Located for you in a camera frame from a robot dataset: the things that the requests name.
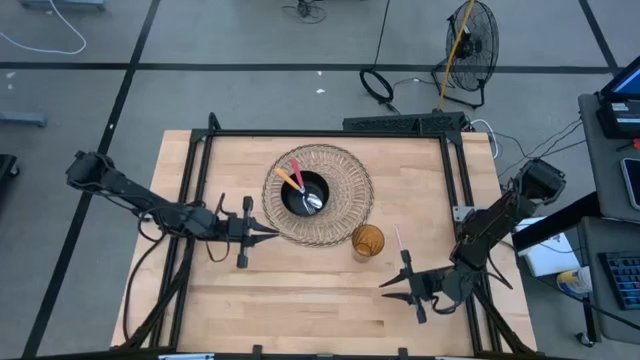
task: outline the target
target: spoon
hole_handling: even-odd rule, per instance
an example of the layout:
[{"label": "spoon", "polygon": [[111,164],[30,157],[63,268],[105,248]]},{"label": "spoon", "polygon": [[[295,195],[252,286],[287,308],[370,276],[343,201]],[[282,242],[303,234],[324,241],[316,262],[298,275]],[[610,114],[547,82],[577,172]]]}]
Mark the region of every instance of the spoon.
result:
[{"label": "spoon", "polygon": [[298,166],[298,159],[295,156],[291,157],[291,166],[293,167],[293,172],[296,174],[296,179],[298,180],[298,184],[300,184],[300,193],[302,194],[302,198],[307,204],[311,205],[316,209],[320,209],[322,207],[322,200],[318,198],[315,194],[308,193],[304,188],[304,181],[302,181],[302,173],[300,173],[300,167]]},{"label": "spoon", "polygon": [[304,205],[304,208],[307,210],[307,212],[309,213],[309,215],[313,215],[316,213],[316,209],[314,207],[311,207],[308,205],[307,201],[304,198],[304,192],[301,191],[301,187],[296,184],[295,181],[293,181],[289,175],[287,175],[287,173],[285,173],[282,169],[277,168],[276,169],[276,174],[278,176],[280,176],[284,181],[286,181],[289,185],[291,185],[291,187],[293,187],[294,189],[300,191],[302,195],[302,205]]}]

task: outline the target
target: wooden table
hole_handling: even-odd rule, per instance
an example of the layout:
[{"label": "wooden table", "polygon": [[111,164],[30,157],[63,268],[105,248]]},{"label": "wooden table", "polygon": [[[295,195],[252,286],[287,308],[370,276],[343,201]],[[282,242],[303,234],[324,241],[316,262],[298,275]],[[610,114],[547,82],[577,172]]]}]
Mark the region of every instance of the wooden table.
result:
[{"label": "wooden table", "polygon": [[[190,131],[167,131],[158,156],[151,189],[177,200]],[[477,206],[500,197],[486,134],[463,134],[464,151]],[[262,185],[269,167],[283,153],[303,144],[342,147],[365,165],[371,176],[375,203],[368,223],[387,239],[382,253],[358,263],[350,243],[331,248],[306,248],[276,238],[249,250],[249,268],[237,269],[238,247],[229,258],[212,263],[205,244],[197,242],[182,320],[179,351],[249,353],[254,344],[265,353],[334,353],[393,355],[406,347],[410,355],[473,355],[466,310],[435,314],[428,304],[428,322],[419,325],[415,310],[384,292],[405,291],[406,282],[384,291],[378,285],[402,267],[393,224],[398,224],[416,271],[450,265],[454,245],[452,219],[438,140],[418,138],[301,138],[215,137],[204,201],[215,206],[226,193],[227,211],[242,213],[242,197],[254,198],[254,216],[268,225],[261,206]],[[460,204],[458,166],[450,147]],[[193,196],[199,160],[194,169]],[[155,226],[147,225],[152,233]],[[168,239],[143,263],[131,292],[132,332],[156,302]],[[138,238],[132,264],[151,243]],[[224,243],[212,243],[214,256],[224,254]],[[522,341],[536,348],[519,270],[512,250],[496,246],[492,257],[511,282],[508,290],[491,279],[493,300]],[[439,307],[451,302],[441,301]],[[477,304],[481,335],[489,349],[482,308]],[[173,313],[165,315],[161,344],[166,344]],[[112,343],[123,342],[122,309]]]}]

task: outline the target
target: pink straw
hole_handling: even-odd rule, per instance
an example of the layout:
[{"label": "pink straw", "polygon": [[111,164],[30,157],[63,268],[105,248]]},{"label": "pink straw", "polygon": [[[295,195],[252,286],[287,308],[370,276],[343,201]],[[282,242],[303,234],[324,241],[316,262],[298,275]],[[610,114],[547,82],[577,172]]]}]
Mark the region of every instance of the pink straw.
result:
[{"label": "pink straw", "polygon": [[396,239],[398,239],[398,246],[400,246],[400,250],[404,250],[404,246],[402,245],[402,238],[400,237],[400,229],[398,229],[398,225],[393,224],[393,227],[396,228]]}]

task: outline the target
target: black bowl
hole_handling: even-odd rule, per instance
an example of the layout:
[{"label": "black bowl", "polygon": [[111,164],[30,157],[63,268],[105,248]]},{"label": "black bowl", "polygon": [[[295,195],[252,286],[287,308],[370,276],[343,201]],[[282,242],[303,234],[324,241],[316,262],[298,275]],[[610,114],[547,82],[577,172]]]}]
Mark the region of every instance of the black bowl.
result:
[{"label": "black bowl", "polygon": [[[322,207],[320,209],[316,209],[317,214],[327,206],[327,201],[329,200],[329,185],[327,185],[327,182],[322,176],[314,173],[313,171],[301,171],[300,174],[302,175],[304,188],[307,193],[316,195],[322,201]],[[295,174],[290,174],[289,177],[296,179]],[[307,212],[307,209],[304,207],[304,204],[302,203],[304,201],[302,199],[302,194],[287,182],[282,184],[280,196],[282,198],[282,203],[287,210],[298,216],[313,216],[309,215],[309,212]]]}]

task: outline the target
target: orange cup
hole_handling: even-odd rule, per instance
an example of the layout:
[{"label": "orange cup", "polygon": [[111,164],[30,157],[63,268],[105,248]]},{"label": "orange cup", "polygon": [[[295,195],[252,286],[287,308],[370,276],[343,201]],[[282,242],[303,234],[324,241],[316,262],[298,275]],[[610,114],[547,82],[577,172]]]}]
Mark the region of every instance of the orange cup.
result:
[{"label": "orange cup", "polygon": [[384,248],[384,234],[373,225],[362,225],[353,231],[351,245],[353,258],[358,262],[367,262]]}]

